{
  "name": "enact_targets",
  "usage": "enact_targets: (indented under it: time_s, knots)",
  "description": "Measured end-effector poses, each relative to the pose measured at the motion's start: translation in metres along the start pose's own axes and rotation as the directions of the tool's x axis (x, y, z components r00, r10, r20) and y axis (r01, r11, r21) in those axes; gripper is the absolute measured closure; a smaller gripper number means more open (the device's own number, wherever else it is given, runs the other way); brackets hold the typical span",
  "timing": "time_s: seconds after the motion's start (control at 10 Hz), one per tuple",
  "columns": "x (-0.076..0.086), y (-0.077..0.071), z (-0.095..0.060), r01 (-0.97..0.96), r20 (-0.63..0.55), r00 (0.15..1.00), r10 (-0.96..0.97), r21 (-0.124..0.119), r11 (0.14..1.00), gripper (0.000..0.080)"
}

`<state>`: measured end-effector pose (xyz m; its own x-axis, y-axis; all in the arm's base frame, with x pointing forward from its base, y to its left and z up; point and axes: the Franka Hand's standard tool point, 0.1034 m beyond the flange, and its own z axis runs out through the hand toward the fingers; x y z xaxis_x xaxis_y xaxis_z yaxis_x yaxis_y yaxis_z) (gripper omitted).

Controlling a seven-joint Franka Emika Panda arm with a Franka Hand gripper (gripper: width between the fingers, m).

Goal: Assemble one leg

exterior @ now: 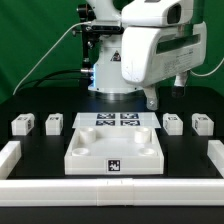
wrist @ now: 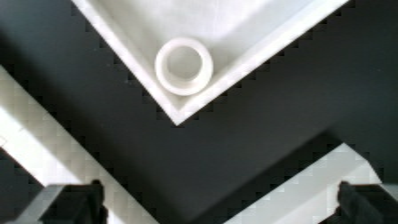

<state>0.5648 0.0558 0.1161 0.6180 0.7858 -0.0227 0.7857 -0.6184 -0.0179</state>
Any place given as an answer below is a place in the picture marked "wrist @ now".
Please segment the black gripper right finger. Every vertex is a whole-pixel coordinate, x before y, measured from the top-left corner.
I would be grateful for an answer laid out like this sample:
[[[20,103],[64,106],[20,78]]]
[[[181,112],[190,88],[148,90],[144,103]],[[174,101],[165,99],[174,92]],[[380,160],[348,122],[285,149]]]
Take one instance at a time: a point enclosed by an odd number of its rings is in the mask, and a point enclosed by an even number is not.
[[[343,182],[338,208],[324,224],[398,224],[398,184]]]

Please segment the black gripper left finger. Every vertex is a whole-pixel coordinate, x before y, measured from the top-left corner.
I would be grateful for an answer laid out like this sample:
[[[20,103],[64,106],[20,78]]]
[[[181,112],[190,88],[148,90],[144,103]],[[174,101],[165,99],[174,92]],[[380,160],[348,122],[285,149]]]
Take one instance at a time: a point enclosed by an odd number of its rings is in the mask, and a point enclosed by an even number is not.
[[[98,180],[86,185],[50,185],[16,218],[16,224],[107,224],[105,187]]]

